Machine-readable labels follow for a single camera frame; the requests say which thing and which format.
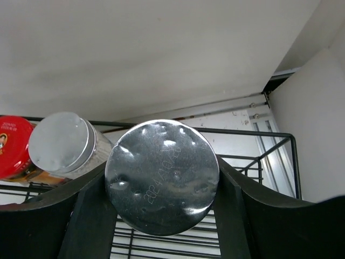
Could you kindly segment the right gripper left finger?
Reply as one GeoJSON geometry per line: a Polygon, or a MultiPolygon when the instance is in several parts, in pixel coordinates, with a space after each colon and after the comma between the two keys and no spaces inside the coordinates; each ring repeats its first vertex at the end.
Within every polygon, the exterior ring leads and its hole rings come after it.
{"type": "Polygon", "coordinates": [[[1,258],[109,258],[117,212],[105,165],[21,204],[1,206],[1,258]]]}

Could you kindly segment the silver lid bead bottle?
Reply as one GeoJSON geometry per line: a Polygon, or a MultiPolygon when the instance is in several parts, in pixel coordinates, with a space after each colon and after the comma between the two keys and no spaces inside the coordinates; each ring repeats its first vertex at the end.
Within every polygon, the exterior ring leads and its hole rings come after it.
{"type": "Polygon", "coordinates": [[[219,165],[212,146],[194,128],[159,119],[132,127],[114,145],[105,187],[122,220],[137,231],[171,236],[208,214],[219,165]]]}
{"type": "Polygon", "coordinates": [[[104,163],[112,148],[88,120],[72,112],[44,118],[29,138],[29,156],[37,167],[72,180],[104,163]]]}

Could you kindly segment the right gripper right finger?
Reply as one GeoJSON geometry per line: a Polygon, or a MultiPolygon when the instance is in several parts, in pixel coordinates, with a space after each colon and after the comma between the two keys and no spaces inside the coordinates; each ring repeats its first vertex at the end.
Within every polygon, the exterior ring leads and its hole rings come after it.
{"type": "Polygon", "coordinates": [[[295,199],[218,163],[213,210],[222,258],[344,258],[343,196],[295,199]]]}

